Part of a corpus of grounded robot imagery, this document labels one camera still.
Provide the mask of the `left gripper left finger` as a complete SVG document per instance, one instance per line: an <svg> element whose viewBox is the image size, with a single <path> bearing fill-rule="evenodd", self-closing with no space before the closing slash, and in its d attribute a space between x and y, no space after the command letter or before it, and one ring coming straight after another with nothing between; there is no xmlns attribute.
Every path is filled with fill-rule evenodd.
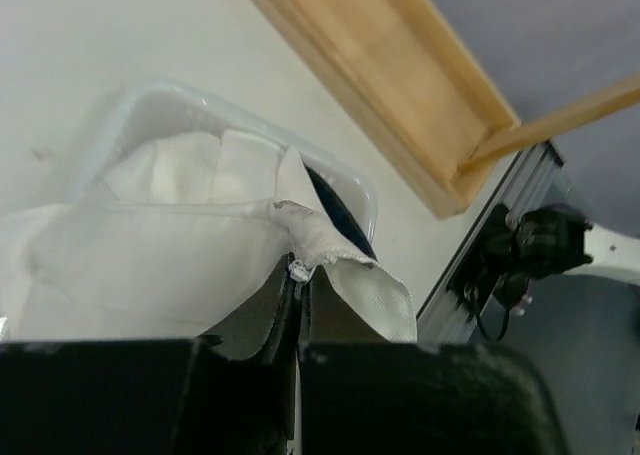
<svg viewBox="0 0 640 455"><path fill-rule="evenodd" d="M227 360L215 414L233 454L289 454L294 437L299 284L276 263L264 284L203 334Z"/></svg>

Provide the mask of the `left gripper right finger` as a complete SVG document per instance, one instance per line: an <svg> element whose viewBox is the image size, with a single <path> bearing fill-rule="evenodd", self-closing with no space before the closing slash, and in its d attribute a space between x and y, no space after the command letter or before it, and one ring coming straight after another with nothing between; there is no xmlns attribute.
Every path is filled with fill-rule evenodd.
<svg viewBox="0 0 640 455"><path fill-rule="evenodd" d="M328 276L315 275L298 346L304 454L390 452L389 352Z"/></svg>

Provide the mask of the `dark denim skirt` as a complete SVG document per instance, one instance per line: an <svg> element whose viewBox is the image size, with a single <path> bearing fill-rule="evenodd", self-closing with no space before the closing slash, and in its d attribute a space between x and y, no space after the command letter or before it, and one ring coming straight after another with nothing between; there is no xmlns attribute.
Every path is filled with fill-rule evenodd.
<svg viewBox="0 0 640 455"><path fill-rule="evenodd" d="M305 169L334 227L365 255L377 259L371 243L340 196L318 172L309 166Z"/></svg>

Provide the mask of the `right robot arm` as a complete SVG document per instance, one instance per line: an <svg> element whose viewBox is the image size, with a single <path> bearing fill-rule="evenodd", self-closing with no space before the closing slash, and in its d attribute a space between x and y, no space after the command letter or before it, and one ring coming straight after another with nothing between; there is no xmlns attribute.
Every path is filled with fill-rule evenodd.
<svg viewBox="0 0 640 455"><path fill-rule="evenodd" d="M518 268L533 279L585 275L639 284L639 239L579 212L549 206L527 212L515 243Z"/></svg>

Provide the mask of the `white plastic basket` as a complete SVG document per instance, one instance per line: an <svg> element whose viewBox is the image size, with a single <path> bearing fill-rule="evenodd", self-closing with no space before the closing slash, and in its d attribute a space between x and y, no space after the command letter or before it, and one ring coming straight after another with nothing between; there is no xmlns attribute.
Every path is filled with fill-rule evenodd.
<svg viewBox="0 0 640 455"><path fill-rule="evenodd" d="M295 146L306 166L336 191L372 246L377 200L371 183L333 154L214 93L173 81L151 79L117 89L102 98L90 116L94 123L72 150L60 198L74 199L97 176L148 140L184 131L227 129L255 134L280 146Z"/></svg>

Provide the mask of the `wooden clothes rack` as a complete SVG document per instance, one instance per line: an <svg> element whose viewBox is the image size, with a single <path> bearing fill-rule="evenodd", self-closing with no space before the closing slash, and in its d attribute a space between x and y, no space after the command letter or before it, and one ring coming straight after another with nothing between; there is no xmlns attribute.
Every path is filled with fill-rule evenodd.
<svg viewBox="0 0 640 455"><path fill-rule="evenodd" d="M432 0L251 0L432 213L497 162L639 101L627 77L523 122Z"/></svg>

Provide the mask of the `aluminium frame rail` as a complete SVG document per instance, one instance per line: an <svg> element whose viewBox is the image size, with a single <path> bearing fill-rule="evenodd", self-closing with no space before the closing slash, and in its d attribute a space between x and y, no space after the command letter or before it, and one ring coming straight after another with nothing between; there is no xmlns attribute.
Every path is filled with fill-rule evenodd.
<svg viewBox="0 0 640 455"><path fill-rule="evenodd" d="M524 286L524 277L516 273L520 219L541 205L562 165L558 152L545 142L517 154L489 184L490 190L472 206L460 245L420 306L419 341L467 341L485 307L498 316L496 322L483 323L488 338L499 338L509 308L492 295Z"/></svg>

